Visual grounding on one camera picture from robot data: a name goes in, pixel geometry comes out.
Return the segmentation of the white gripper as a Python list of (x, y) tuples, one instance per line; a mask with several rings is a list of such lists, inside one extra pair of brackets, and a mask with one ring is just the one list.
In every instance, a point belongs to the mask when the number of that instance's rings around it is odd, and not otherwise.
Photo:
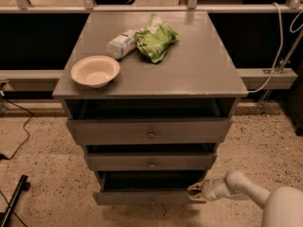
[(216, 201), (223, 197), (224, 193), (224, 180), (223, 179), (215, 179), (210, 180), (207, 179), (203, 183), (197, 182), (187, 188), (188, 192), (201, 192), (202, 195), (191, 195), (188, 198), (191, 201), (206, 203), (206, 201)]

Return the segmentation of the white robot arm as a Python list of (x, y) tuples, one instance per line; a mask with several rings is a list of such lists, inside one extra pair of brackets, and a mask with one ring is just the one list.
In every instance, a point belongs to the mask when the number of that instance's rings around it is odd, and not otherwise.
[(303, 227), (303, 192), (293, 187), (269, 191), (230, 169), (224, 177), (194, 183), (187, 191), (193, 201), (250, 199), (262, 210), (261, 227)]

